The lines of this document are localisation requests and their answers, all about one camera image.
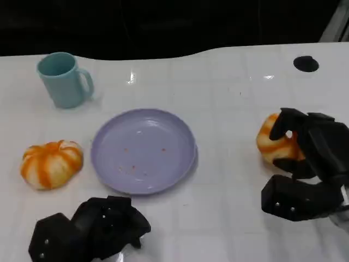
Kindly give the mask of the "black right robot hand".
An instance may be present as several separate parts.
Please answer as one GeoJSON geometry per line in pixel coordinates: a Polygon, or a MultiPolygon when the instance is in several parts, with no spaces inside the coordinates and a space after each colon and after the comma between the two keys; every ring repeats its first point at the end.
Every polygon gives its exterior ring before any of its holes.
{"type": "Polygon", "coordinates": [[[294,180],[318,177],[322,182],[348,186],[348,127],[319,112],[307,114],[282,108],[271,129],[272,141],[287,131],[296,135],[296,145],[304,159],[277,158],[273,164],[292,174],[294,180]]]}

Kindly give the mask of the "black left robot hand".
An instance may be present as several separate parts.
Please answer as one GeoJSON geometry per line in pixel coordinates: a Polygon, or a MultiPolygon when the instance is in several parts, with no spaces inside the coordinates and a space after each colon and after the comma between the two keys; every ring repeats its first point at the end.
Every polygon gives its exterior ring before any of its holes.
{"type": "Polygon", "coordinates": [[[83,202],[71,221],[83,237],[83,258],[107,259],[126,245],[141,248],[140,238],[151,231],[145,216],[121,196],[90,198],[83,202]]]}

